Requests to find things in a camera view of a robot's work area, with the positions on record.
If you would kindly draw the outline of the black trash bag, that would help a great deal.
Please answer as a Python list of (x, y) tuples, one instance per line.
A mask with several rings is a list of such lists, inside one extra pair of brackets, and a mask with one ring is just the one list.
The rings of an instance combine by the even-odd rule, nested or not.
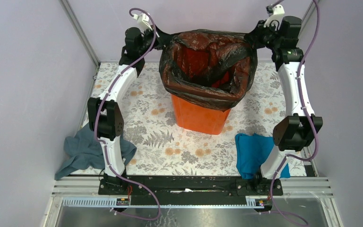
[(198, 29), (171, 35), (159, 63), (167, 92), (219, 111), (235, 107), (250, 90), (258, 56), (244, 34)]

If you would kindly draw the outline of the orange plastic trash bin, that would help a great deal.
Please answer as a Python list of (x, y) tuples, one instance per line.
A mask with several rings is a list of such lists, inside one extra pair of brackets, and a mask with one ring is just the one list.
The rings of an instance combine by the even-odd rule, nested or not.
[(231, 111), (204, 108), (175, 95), (171, 95), (171, 100), (178, 126), (210, 135), (219, 135), (222, 132)]

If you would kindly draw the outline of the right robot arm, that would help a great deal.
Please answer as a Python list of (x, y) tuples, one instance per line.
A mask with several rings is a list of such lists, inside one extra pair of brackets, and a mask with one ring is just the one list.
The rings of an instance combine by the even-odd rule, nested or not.
[(304, 57), (297, 47), (302, 21), (298, 17), (270, 16), (260, 20), (245, 39), (257, 48), (272, 51), (285, 97), (286, 117), (273, 129), (274, 147), (251, 181), (256, 194), (263, 195), (271, 182), (281, 176), (290, 157), (312, 144), (323, 126), (323, 119), (311, 107), (304, 78)]

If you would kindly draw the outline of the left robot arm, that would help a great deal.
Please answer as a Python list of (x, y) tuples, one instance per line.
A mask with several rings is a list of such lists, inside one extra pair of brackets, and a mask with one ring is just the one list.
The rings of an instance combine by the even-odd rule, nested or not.
[(131, 191), (121, 154), (124, 120), (119, 102), (142, 72), (144, 57), (151, 50), (164, 49), (172, 38), (173, 35), (160, 29), (147, 29), (145, 32), (137, 27), (127, 29), (113, 80), (102, 94), (87, 102), (89, 127), (104, 154), (105, 169), (98, 190), (100, 195), (124, 195)]

